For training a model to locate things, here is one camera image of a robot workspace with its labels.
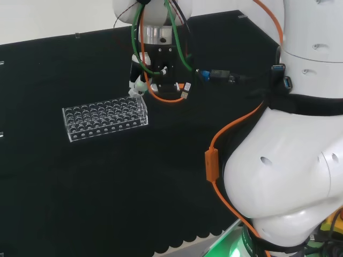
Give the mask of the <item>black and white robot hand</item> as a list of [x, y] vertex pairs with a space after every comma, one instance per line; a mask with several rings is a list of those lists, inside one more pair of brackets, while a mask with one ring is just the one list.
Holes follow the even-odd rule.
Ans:
[[[165, 100], [175, 100], [179, 98], [179, 92], [176, 85], [176, 47], [153, 46], [145, 45], [145, 54], [139, 53], [140, 57], [145, 62], [146, 67], [157, 72], [158, 75], [147, 73], [150, 81], [150, 87], [153, 93]], [[147, 83], [145, 81], [146, 71], [140, 65], [137, 57], [132, 55], [130, 79], [129, 79], [129, 95], [134, 98], [139, 98], [148, 92]]]

